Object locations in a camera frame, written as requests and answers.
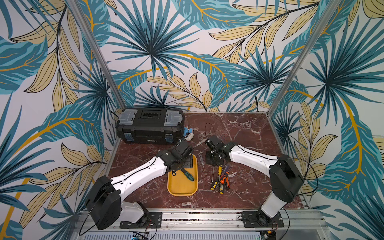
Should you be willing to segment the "green black handle screwdriver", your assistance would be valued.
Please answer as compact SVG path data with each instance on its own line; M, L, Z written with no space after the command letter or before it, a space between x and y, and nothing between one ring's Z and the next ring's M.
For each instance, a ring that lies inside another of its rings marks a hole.
M187 177L187 179L191 182L195 180L192 174L190 174L188 171L186 171L184 168L181 169L181 172Z

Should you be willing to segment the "orange black handle screwdriver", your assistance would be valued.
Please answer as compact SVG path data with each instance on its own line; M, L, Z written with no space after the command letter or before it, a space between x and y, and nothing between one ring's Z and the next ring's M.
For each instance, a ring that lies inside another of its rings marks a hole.
M224 186L224 184L220 184L219 183L219 193L222 195L224 192L225 192L225 186Z

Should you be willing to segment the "long yellow black screwdriver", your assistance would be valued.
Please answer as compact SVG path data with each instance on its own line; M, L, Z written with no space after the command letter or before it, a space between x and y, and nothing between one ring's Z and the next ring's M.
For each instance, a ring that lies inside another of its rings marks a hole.
M216 168L216 166L213 166L213 169L212 169L212 177L211 177L211 184L214 182L215 168Z

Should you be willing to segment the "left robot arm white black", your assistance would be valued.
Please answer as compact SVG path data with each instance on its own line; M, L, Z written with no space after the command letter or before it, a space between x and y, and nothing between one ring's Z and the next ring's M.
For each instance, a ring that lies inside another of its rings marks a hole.
M184 170L185 163L192 157L193 152L194 148L187 141L180 141L128 173L111 179L107 176L98 178L85 201L88 216L92 218L96 228L101 231L110 227L121 214L126 218L126 222L132 224L146 222L148 211L143 204L123 204L123 201L146 183L169 172Z

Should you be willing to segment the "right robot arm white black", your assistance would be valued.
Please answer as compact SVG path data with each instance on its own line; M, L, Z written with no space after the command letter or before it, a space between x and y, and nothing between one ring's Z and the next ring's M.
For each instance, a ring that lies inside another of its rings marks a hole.
M270 178L272 192L258 210L260 220L269 221L276 217L285 205L294 200L304 184L303 175L287 155L265 155L235 143L225 144L216 136L206 140L206 145L210 149L208 159L214 164L222 161L242 164Z

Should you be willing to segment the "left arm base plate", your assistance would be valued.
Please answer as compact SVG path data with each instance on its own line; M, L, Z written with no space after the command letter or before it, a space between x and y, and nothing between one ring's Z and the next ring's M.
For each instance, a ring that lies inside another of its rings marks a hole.
M120 229L158 229L162 225L162 212L145 213L136 223L122 221Z

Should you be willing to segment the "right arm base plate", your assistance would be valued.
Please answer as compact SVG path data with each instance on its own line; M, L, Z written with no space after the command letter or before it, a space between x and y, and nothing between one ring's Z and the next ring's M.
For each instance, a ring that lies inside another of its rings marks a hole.
M280 212L278 212L273 218L268 217L261 211L241 212L239 220L243 222L245 228L277 229L285 226Z

